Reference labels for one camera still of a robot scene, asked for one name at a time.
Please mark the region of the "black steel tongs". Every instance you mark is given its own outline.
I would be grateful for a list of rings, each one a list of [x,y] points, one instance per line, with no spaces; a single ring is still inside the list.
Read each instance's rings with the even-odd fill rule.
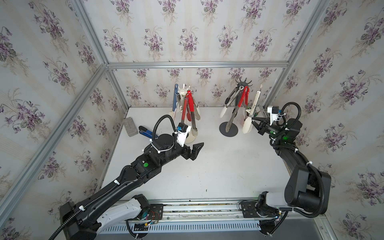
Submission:
[[[229,105],[235,100],[238,94],[244,89],[244,86],[235,87],[231,94],[225,100],[225,107],[228,108]]]

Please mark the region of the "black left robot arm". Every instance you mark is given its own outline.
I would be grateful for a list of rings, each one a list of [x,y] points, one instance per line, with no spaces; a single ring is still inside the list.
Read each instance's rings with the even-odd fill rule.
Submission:
[[[116,179],[92,196],[60,207],[61,225],[50,239],[64,233],[67,240],[93,240],[105,229],[143,215],[151,206],[144,195],[135,195],[120,205],[117,202],[160,174],[162,167],[176,158],[194,161],[204,143],[187,146],[185,141],[190,130],[191,126],[184,123],[176,126],[170,115],[160,117],[149,145],[135,161],[122,168]]]

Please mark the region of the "white utensil rack stand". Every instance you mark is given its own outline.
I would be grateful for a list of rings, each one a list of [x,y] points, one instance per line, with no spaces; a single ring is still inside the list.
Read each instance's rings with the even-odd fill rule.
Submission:
[[[194,100],[189,86],[184,84],[181,89],[178,88],[176,101],[176,109],[179,109],[181,113],[181,122],[177,127],[177,143],[183,147],[185,144],[192,143],[198,135],[196,128]]]

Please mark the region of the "red handled tongs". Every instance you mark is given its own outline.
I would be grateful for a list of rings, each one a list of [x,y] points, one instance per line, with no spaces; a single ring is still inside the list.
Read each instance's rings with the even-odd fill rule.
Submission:
[[[226,124],[226,128],[225,128],[226,133],[230,132],[232,125],[233,125],[233,121],[234,121],[235,117],[237,116],[240,107],[242,107],[242,105],[248,105],[249,91],[250,91],[249,87],[244,86],[244,89],[238,94],[236,99],[233,101],[235,103],[234,110],[232,112],[230,120]]]
[[[192,135],[197,137],[198,136],[198,129],[196,126],[196,116],[195,116],[195,103],[192,96],[192,92],[190,90],[187,90],[187,99],[188,99],[188,105],[191,115],[191,123],[192,123]]]

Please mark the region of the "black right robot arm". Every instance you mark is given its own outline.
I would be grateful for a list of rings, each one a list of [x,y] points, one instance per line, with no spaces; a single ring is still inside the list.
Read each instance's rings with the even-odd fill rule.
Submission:
[[[299,104],[288,102],[282,108],[270,106],[269,117],[253,117],[252,124],[260,135],[268,134],[270,146],[291,171],[283,193],[262,192],[256,203],[260,217],[280,212],[296,212],[306,218],[326,213],[331,190],[331,176],[318,170],[295,143],[303,124]]]

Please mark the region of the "red steel tongs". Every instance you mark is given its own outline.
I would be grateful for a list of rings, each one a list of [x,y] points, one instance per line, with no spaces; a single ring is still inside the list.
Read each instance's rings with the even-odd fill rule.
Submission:
[[[186,124],[187,121],[191,122],[192,121],[192,116],[189,110],[189,96],[186,95],[183,100],[183,105],[182,105],[182,118],[181,122]]]

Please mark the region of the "steel cream-tipped tongs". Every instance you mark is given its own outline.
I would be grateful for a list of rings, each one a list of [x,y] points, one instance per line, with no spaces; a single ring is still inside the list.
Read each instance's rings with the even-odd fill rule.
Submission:
[[[200,116],[200,109],[199,109],[199,106],[197,105],[194,97],[192,97],[193,99],[193,104],[194,104],[194,113],[195,113],[195,119],[197,121],[199,121],[201,119],[201,116]]]
[[[251,129],[252,118],[253,118],[253,116],[254,116],[254,112],[255,112],[255,110],[256,110],[256,106],[257,106],[258,100],[259,100],[259,98],[260,98],[262,88],[263,88],[263,85],[261,84],[261,85],[260,85],[260,89],[256,92],[256,95],[255,95],[255,98],[254,98],[254,101],[253,101],[251,110],[250,110],[250,112],[249,112],[249,115],[248,115],[248,117],[245,119],[245,122],[244,122],[244,125],[243,125],[243,128],[242,128],[242,132],[243,132],[244,134],[247,134],[247,133],[250,131],[250,129]]]

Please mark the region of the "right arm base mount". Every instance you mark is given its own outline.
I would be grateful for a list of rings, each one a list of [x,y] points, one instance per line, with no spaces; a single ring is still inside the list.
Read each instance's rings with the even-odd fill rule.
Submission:
[[[264,236],[272,237],[288,216],[288,211],[280,211],[266,205],[263,201],[243,200],[239,209],[245,219],[261,218],[259,220],[260,232]]]

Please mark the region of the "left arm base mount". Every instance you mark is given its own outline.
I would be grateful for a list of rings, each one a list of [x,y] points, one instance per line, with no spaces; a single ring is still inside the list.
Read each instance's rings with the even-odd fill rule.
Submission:
[[[139,215],[131,220],[125,220],[126,227],[130,235],[135,240],[142,240],[150,230],[163,218],[164,204],[151,204],[149,208],[145,208]]]

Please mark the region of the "blue handled cream tongs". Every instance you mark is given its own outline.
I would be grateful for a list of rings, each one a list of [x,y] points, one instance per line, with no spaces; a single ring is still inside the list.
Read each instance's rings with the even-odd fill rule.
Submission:
[[[178,96],[179,96],[179,85],[174,85],[174,94],[173,94],[173,104],[172,104],[172,111],[170,112],[170,116],[175,119],[176,111],[178,107]]]

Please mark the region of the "red handled tongs front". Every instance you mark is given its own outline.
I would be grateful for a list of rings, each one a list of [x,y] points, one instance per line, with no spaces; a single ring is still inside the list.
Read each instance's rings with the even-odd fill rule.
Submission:
[[[232,125],[233,125],[233,121],[234,121],[235,117],[237,116],[240,107],[242,107],[242,105],[248,105],[249,91],[250,91],[249,87],[244,86],[244,89],[238,94],[236,99],[233,101],[235,103],[234,110],[232,112],[230,120],[226,124],[226,128],[225,128],[226,133],[230,132]]]

